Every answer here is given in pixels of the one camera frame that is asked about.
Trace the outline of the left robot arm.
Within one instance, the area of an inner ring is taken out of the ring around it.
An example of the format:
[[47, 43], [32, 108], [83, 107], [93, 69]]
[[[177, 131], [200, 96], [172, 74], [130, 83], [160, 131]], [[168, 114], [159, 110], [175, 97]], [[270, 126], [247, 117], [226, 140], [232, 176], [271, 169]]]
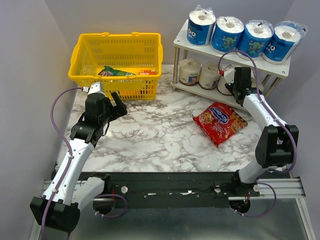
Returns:
[[111, 96], [115, 105], [101, 92], [87, 95], [85, 111], [71, 129], [70, 140], [66, 141], [68, 150], [58, 172], [43, 195], [31, 200], [30, 209], [41, 226], [44, 240], [46, 228], [70, 234], [79, 222], [81, 210], [95, 197], [119, 198], [128, 203], [122, 195], [110, 192], [106, 177], [89, 177], [82, 187], [75, 189], [85, 162], [106, 134], [110, 122], [127, 114], [118, 94], [112, 92]]

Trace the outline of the beige brown roll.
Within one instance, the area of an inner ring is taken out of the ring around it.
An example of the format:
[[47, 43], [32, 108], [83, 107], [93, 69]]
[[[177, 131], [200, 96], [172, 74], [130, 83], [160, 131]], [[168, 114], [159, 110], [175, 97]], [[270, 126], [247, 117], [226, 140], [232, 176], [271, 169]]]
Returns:
[[201, 73], [201, 63], [197, 59], [186, 58], [179, 62], [178, 79], [185, 86], [195, 86]]
[[233, 77], [230, 74], [221, 76], [217, 85], [218, 92], [224, 96], [232, 96], [226, 86], [229, 86], [231, 83], [233, 83], [233, 81]]
[[215, 62], [206, 62], [201, 66], [199, 85], [205, 90], [213, 90], [217, 87], [220, 77], [218, 65]]

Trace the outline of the beige brown roll front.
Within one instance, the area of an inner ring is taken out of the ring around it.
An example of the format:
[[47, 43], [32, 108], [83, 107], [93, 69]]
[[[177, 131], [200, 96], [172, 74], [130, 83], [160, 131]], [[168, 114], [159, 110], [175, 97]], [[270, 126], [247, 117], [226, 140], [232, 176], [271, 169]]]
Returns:
[[201, 63], [197, 59], [186, 58], [179, 62], [178, 79], [185, 86], [195, 86], [201, 73]]

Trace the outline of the blue roll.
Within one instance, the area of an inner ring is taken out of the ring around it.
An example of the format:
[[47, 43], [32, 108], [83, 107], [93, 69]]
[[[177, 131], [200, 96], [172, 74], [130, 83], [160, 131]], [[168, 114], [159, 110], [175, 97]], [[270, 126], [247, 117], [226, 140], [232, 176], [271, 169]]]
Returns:
[[244, 29], [244, 23], [234, 16], [218, 17], [211, 38], [213, 50], [220, 54], [235, 50]]
[[195, 46], [207, 45], [212, 37], [216, 16], [213, 10], [197, 5], [189, 13], [186, 38], [190, 44]]
[[273, 35], [274, 27], [268, 21], [250, 20], [245, 24], [237, 50], [256, 60], [262, 55]]
[[274, 34], [262, 57], [270, 64], [283, 64], [302, 42], [308, 27], [294, 21], [281, 21], [274, 27]]

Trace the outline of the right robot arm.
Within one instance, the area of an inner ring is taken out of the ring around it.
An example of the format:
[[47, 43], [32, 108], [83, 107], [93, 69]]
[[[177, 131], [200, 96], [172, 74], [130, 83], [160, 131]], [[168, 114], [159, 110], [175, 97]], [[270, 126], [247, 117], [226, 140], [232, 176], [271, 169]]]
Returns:
[[259, 87], [252, 86], [252, 76], [256, 71], [249, 67], [233, 67], [220, 73], [226, 81], [225, 88], [261, 129], [255, 159], [237, 170], [231, 178], [230, 191], [241, 196], [265, 173], [277, 172], [284, 166], [289, 166], [288, 171], [294, 168], [298, 157], [299, 129], [283, 121], [268, 105]]

